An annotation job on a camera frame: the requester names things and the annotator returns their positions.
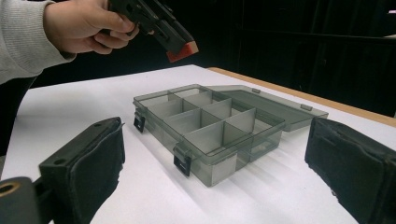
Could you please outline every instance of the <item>finger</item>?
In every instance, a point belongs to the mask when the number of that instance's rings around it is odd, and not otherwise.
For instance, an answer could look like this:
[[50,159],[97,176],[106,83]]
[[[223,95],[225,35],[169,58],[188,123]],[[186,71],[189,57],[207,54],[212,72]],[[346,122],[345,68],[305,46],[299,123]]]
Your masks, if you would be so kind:
[[126,17],[102,8],[89,13],[87,20],[92,26],[98,29],[114,30],[122,33],[128,33],[134,29],[134,24]]
[[120,33],[116,31],[111,31],[110,35],[113,37],[116,37],[118,39],[124,40],[124,41],[130,41],[134,39],[137,34],[139,34],[139,27],[135,27],[130,34],[125,34],[125,33]]
[[86,38],[85,42],[89,48],[99,54],[109,54],[113,50],[95,41],[93,37]]
[[128,45],[128,41],[124,41],[110,35],[97,34],[93,38],[98,43],[101,43],[102,45],[111,49],[121,49]]

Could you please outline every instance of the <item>wooden table edge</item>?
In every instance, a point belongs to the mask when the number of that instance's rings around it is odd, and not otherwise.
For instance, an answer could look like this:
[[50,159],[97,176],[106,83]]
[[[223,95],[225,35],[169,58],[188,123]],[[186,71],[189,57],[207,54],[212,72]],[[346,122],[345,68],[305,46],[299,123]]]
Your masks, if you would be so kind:
[[374,113],[374,112],[363,110],[363,109],[360,109],[360,108],[357,108],[357,107],[354,107],[354,106],[351,106],[351,105],[344,105],[344,104],[341,104],[341,103],[337,103],[335,101],[331,101],[331,100],[328,100],[328,99],[325,99],[325,98],[321,98],[321,97],[318,97],[318,96],[315,96],[315,95],[311,95],[311,94],[308,94],[308,93],[305,93],[305,92],[296,91],[296,90],[292,90],[292,89],[289,89],[289,88],[286,88],[286,87],[278,86],[276,84],[269,83],[269,82],[266,82],[266,81],[262,81],[262,80],[259,80],[257,78],[254,78],[254,77],[247,77],[247,76],[240,75],[240,74],[237,74],[237,73],[234,73],[234,72],[230,72],[230,71],[227,71],[227,70],[224,70],[224,69],[221,69],[221,68],[209,67],[207,69],[211,70],[213,72],[217,72],[217,73],[223,74],[223,75],[228,76],[228,77],[238,78],[240,80],[247,81],[247,82],[250,82],[250,83],[253,83],[253,84],[256,84],[256,85],[260,85],[260,86],[263,86],[265,88],[268,88],[268,89],[271,89],[271,90],[274,90],[274,91],[282,91],[282,92],[285,92],[286,94],[297,96],[297,97],[300,97],[300,98],[303,98],[305,100],[312,101],[312,102],[315,102],[315,103],[318,103],[318,104],[321,104],[321,105],[326,105],[326,106],[332,107],[334,109],[338,109],[338,110],[347,112],[349,114],[353,114],[353,115],[356,115],[356,116],[359,116],[359,117],[362,117],[362,118],[374,120],[376,122],[380,122],[380,123],[383,123],[383,124],[386,124],[386,125],[389,125],[389,126],[392,126],[392,127],[396,127],[396,119],[395,118],[391,118],[391,117],[380,115],[380,114],[377,114],[377,113]]

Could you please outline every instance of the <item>latch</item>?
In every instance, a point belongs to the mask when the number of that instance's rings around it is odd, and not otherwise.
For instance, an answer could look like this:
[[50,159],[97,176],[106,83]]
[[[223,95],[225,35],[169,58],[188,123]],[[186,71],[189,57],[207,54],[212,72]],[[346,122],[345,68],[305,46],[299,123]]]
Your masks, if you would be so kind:
[[146,118],[141,116],[139,112],[134,112],[134,126],[139,132],[143,132],[145,129]]
[[174,147],[174,155],[174,165],[177,169],[185,176],[190,176],[191,157],[187,156],[177,144]]

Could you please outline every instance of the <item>white table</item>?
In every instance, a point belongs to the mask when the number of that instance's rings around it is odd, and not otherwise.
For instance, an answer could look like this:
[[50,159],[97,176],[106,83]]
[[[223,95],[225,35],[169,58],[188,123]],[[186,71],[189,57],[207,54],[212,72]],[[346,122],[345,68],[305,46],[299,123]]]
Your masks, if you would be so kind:
[[186,178],[149,132],[134,126],[135,96],[197,83],[246,85],[329,112],[396,148],[396,128],[189,65],[29,90],[21,103],[2,179],[39,178],[38,164],[88,126],[121,117],[126,162],[92,223],[357,223],[304,162],[309,128],[282,133],[279,147],[207,188]]

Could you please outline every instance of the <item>black foam padding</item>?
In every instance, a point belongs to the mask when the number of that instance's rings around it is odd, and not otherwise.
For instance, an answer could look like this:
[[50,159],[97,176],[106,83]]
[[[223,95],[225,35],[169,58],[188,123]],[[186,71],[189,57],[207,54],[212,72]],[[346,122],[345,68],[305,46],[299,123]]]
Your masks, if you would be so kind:
[[120,118],[94,123],[40,163],[56,199],[55,223],[90,223],[113,193],[125,161]]
[[345,124],[313,119],[305,161],[359,223],[396,223],[394,150]]

